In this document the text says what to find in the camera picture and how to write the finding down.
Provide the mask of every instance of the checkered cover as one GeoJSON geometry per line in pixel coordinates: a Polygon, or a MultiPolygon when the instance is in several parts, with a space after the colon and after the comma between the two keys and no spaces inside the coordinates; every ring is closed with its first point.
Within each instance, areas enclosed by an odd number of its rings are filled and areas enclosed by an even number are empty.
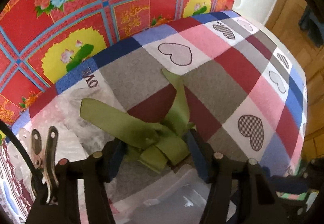
{"type": "Polygon", "coordinates": [[[256,158],[271,174],[296,169],[307,115],[305,74],[233,11],[172,21],[116,43],[43,93],[12,130],[17,134],[54,97],[102,84],[129,114],[158,122],[176,94],[163,67],[182,75],[190,121],[215,151],[256,158]]]}

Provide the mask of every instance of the yellow circle print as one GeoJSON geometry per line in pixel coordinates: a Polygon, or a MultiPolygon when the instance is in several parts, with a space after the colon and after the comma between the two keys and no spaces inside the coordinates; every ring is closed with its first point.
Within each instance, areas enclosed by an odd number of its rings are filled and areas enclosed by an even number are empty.
{"type": "Polygon", "coordinates": [[[183,18],[198,14],[206,14],[212,8],[211,0],[189,0],[183,10],[183,18]]]}
{"type": "Polygon", "coordinates": [[[60,43],[54,44],[45,53],[42,58],[44,75],[54,84],[70,69],[106,47],[104,37],[92,27],[76,30],[60,43]],[[85,53],[83,57],[80,57],[82,49],[85,53]]]}

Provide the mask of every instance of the black metal clamp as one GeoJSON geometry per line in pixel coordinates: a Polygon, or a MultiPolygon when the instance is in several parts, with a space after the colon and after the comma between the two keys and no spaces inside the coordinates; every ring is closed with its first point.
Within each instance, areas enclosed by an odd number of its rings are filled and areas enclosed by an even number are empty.
{"type": "MultiPolygon", "coordinates": [[[[280,188],[284,190],[284,188],[280,187],[278,179],[276,179],[277,182],[273,181],[273,185],[271,178],[264,174],[255,159],[239,162],[221,153],[215,153],[194,129],[189,130],[183,139],[190,150],[199,177],[206,183],[212,184],[200,224],[226,223],[232,180],[239,181],[240,204],[236,211],[237,223],[320,223],[314,222],[312,216],[315,214],[299,214],[299,218],[296,218],[297,211],[300,211],[300,208],[305,209],[305,203],[289,204],[279,199],[275,191],[280,188]]],[[[115,224],[104,183],[109,183],[117,175],[125,151],[126,144],[115,139],[106,143],[101,152],[95,152],[85,160],[69,162],[67,159],[61,159],[55,167],[59,182],[57,203],[54,205],[46,203],[48,189],[46,185],[43,185],[26,224],[80,224],[77,179],[84,179],[89,223],[115,224]]],[[[305,180],[305,176],[312,177],[314,172],[319,174],[319,169],[321,166],[314,162],[300,179],[305,180]]],[[[281,178],[281,180],[295,181],[292,178],[281,178]]],[[[315,205],[322,205],[321,202],[323,201],[319,199],[315,205]]],[[[318,208],[319,206],[315,207],[314,211],[319,212],[318,208]]]]}

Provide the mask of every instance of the metal clip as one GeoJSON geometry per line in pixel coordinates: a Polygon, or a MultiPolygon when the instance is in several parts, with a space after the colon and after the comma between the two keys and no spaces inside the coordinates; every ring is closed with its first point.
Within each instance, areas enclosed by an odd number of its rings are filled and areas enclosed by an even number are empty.
{"type": "MultiPolygon", "coordinates": [[[[44,176],[47,185],[47,204],[55,204],[59,182],[55,174],[55,153],[58,140],[58,131],[54,126],[48,130],[45,150],[42,148],[42,138],[38,130],[31,132],[31,160],[36,169],[39,169],[44,176]]],[[[35,197],[37,192],[34,187],[33,177],[31,187],[35,197]]]]}

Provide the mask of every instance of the green ribbon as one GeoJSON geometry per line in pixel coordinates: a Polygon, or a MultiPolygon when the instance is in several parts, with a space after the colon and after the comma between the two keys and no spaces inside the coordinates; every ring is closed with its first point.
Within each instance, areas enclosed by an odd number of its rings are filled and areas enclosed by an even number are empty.
{"type": "Polygon", "coordinates": [[[178,164],[189,154],[181,136],[194,124],[189,122],[189,107],[180,76],[162,69],[177,94],[160,123],[137,119],[95,99],[82,99],[80,116],[128,144],[127,156],[160,173],[168,160],[178,164]]]}

